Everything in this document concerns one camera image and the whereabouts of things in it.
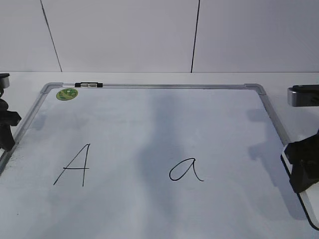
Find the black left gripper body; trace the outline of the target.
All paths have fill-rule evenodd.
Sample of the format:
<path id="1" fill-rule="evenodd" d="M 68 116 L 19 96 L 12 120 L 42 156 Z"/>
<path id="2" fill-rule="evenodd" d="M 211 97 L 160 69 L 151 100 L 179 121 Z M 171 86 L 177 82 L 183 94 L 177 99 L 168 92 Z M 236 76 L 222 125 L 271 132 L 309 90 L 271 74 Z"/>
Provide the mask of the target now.
<path id="1" fill-rule="evenodd" d="M 8 103 L 0 99 L 0 147 L 5 151 L 10 151 L 15 145 L 11 127 L 17 126 L 21 121 L 18 112 L 8 110 Z"/>

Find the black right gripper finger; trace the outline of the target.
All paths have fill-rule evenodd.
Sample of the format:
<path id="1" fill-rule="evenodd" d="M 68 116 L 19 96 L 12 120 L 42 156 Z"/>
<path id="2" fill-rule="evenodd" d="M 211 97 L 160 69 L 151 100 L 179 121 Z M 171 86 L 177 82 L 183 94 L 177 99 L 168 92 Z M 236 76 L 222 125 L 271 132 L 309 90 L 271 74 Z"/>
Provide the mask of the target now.
<path id="1" fill-rule="evenodd" d="M 319 181 L 319 134 L 287 144 L 284 156 L 292 165 L 290 184 L 301 193 Z"/>

